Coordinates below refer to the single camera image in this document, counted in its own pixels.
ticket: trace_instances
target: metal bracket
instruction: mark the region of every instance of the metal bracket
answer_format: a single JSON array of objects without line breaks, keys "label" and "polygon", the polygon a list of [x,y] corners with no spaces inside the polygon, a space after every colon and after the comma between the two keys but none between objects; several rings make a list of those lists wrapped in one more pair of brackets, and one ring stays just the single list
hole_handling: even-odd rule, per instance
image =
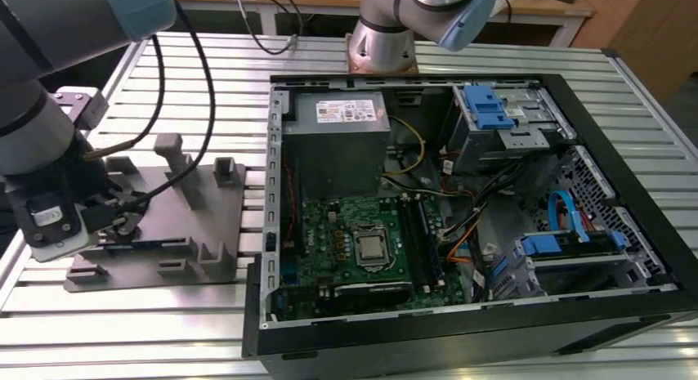
[{"label": "metal bracket", "polygon": [[101,91],[93,87],[61,87],[50,94],[50,99],[82,131],[97,127],[109,108]]},{"label": "metal bracket", "polygon": [[549,148],[543,132],[537,129],[499,130],[507,150],[544,150]]}]

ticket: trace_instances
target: aluminum extrusion table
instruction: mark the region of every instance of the aluminum extrusion table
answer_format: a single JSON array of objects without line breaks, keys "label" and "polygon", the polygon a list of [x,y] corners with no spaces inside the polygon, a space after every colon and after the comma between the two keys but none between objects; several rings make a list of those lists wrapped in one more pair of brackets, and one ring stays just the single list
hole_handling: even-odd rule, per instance
[{"label": "aluminum extrusion table", "polygon": [[[201,34],[216,79],[217,124],[205,161],[232,155],[248,166],[238,283],[70,294],[70,260],[38,264],[14,238],[0,261],[0,378],[266,378],[258,362],[240,359],[244,266],[260,251],[265,116],[270,74],[345,70],[344,41],[302,38],[297,50],[266,56],[248,36]],[[262,38],[280,47],[284,37]],[[186,34],[161,33],[166,90],[152,133],[180,132],[184,149],[200,147],[208,115],[204,74]],[[561,74],[666,216],[698,249],[698,152],[624,63],[597,50],[471,46],[453,54],[416,47],[423,73]],[[92,132],[96,147],[129,139],[145,126],[157,95],[152,47],[133,45],[104,89],[106,118]],[[138,165],[161,165],[150,135],[126,152]],[[593,353],[401,379],[694,378],[698,321],[656,329]]]}]

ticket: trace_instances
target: orange wire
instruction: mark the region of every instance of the orange wire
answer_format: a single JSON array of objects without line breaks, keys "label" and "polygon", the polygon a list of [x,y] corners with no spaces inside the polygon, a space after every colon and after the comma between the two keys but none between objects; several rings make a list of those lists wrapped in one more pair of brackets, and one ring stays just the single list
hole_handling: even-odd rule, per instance
[{"label": "orange wire", "polygon": [[[448,187],[447,187],[447,181],[448,181],[448,176],[443,176],[443,178],[440,179],[440,189],[441,189],[441,192],[444,194],[460,194],[460,192],[457,192],[456,190],[448,190]],[[475,194],[472,193],[471,190],[461,190],[461,193],[467,196],[469,196],[471,198],[475,197]]]},{"label": "orange wire", "polygon": [[461,235],[461,238],[457,240],[456,245],[453,246],[453,248],[448,252],[448,256],[445,257],[445,260],[448,262],[467,262],[467,263],[472,263],[472,259],[469,257],[453,257],[453,255],[456,254],[457,247],[460,247],[461,243],[465,242],[465,239],[468,239],[469,235],[472,234],[472,232],[475,230],[475,227],[477,227],[477,223],[480,223],[479,219],[477,219],[477,221],[475,221],[475,223],[465,230],[465,234]]}]

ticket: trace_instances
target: table leg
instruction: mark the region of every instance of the table leg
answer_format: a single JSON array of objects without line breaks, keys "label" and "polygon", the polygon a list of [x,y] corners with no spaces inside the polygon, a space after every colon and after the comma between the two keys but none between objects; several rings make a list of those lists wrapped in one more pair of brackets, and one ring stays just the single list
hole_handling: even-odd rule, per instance
[{"label": "table leg", "polygon": [[576,33],[584,23],[584,18],[575,17],[567,18],[561,27],[557,29],[555,36],[549,42],[551,47],[569,47],[571,42],[575,40]]},{"label": "table leg", "polygon": [[264,35],[277,35],[276,14],[277,8],[272,4],[256,4],[258,20],[261,21],[261,33]]}]

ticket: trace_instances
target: sticker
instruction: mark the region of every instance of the sticker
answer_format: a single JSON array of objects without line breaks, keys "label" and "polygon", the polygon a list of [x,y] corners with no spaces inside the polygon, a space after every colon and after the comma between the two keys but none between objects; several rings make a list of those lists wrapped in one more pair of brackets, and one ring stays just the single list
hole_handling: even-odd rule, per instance
[{"label": "sticker", "polygon": [[449,161],[448,159],[444,161],[444,174],[448,176],[453,174],[453,161]]},{"label": "sticker", "polygon": [[62,219],[62,210],[60,206],[45,209],[32,214],[33,223],[38,227],[48,226]]},{"label": "sticker", "polygon": [[477,270],[472,273],[472,280],[481,288],[484,288],[484,276],[481,276]]},{"label": "sticker", "polygon": [[509,117],[511,116],[525,116],[521,108],[505,108],[504,111],[505,111],[505,115]]},{"label": "sticker", "polygon": [[371,100],[320,101],[315,107],[317,110],[317,123],[377,121]]},{"label": "sticker", "polygon": [[487,243],[487,245],[481,249],[481,254],[484,256],[488,256],[488,255],[496,255],[496,253],[497,253],[497,246],[492,243]]}]

